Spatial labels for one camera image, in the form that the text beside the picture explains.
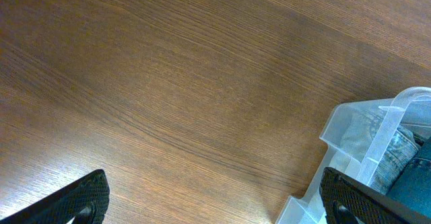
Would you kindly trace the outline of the dark blue jeans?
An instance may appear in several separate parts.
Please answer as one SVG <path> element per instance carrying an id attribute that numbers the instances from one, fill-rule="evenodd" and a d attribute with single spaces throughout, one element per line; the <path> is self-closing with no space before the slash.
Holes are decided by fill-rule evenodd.
<path id="1" fill-rule="evenodd" d="M 430 218 L 430 139 L 406 165 L 387 196 Z"/>

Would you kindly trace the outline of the light blue jeans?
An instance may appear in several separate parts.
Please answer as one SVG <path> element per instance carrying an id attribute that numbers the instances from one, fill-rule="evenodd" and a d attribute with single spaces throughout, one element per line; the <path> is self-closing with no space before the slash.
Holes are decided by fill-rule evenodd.
<path id="1" fill-rule="evenodd" d="M 354 112 L 352 121 L 341 138 L 340 146 L 343 151 L 362 160 L 384 116 L 382 110 Z M 424 139 L 421 136 L 404 126 L 398 126 L 371 178 L 370 187 L 381 194 L 386 194 L 423 143 Z"/>

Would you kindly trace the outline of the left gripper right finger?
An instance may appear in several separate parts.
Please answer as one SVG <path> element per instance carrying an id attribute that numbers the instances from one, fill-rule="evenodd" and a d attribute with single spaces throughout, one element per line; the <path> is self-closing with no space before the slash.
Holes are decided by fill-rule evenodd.
<path id="1" fill-rule="evenodd" d="M 326 167 L 319 193 L 330 224 L 430 224 L 430 218 L 371 189 L 342 172 Z"/>

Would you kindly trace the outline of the clear plastic storage bin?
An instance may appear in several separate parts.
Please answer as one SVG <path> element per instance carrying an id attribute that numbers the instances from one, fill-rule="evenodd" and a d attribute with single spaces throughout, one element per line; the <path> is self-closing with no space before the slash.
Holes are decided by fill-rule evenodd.
<path id="1" fill-rule="evenodd" d="M 290 196 L 278 223 L 325 223 L 319 193 L 332 167 L 385 192 L 404 165 L 430 138 L 430 88 L 411 87 L 395 98 L 336 106 L 320 135 L 328 150 L 302 198 Z"/>

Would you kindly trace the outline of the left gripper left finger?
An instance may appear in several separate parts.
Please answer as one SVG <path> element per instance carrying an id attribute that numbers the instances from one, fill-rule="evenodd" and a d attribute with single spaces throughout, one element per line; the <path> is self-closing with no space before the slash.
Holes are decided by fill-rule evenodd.
<path id="1" fill-rule="evenodd" d="M 1 222 L 101 224 L 108 210 L 109 195 L 104 170 L 94 170 Z"/>

